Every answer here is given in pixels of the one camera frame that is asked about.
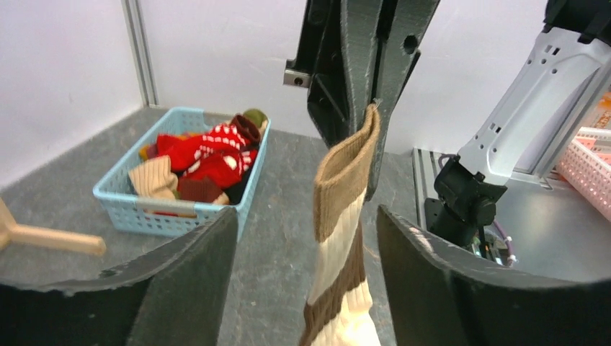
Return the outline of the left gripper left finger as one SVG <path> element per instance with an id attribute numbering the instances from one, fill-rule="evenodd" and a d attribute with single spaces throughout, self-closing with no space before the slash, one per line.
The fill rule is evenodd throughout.
<path id="1" fill-rule="evenodd" d="M 238 236 L 234 208 L 91 280 L 1 284 L 3 345 L 215 345 Z"/>

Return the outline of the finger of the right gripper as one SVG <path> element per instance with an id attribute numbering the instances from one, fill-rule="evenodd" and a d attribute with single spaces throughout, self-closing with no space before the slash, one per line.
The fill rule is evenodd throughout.
<path id="1" fill-rule="evenodd" d="M 366 198 L 378 186 L 391 115 L 419 59 L 419 44 L 438 0 L 346 0 L 340 3 L 342 60 L 349 133 L 362 126 L 365 108 L 378 103 L 380 135 Z"/>
<path id="2" fill-rule="evenodd" d="M 348 19 L 362 10 L 361 1 L 307 1 L 297 53 L 285 64 L 283 84 L 308 90 L 308 114 L 329 148 L 362 124 L 347 58 Z"/>

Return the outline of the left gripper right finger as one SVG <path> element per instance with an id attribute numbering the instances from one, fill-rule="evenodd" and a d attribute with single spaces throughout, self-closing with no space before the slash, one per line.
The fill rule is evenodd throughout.
<path id="1" fill-rule="evenodd" d="M 498 265 L 378 207 L 378 249 L 398 345 L 608 345 L 610 282 Z"/>

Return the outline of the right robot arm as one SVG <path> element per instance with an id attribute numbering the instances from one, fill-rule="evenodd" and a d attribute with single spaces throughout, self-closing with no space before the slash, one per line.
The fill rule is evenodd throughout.
<path id="1" fill-rule="evenodd" d="M 368 140 L 366 198 L 378 185 L 392 112 L 419 60 L 437 1 L 309 1 L 287 85 L 308 90 L 307 108 L 332 154 Z M 519 158 L 574 92 L 596 96 L 610 64 L 610 3 L 549 1 L 544 27 L 486 122 L 434 182 L 442 208 L 432 231 L 466 246 L 492 223 Z"/>

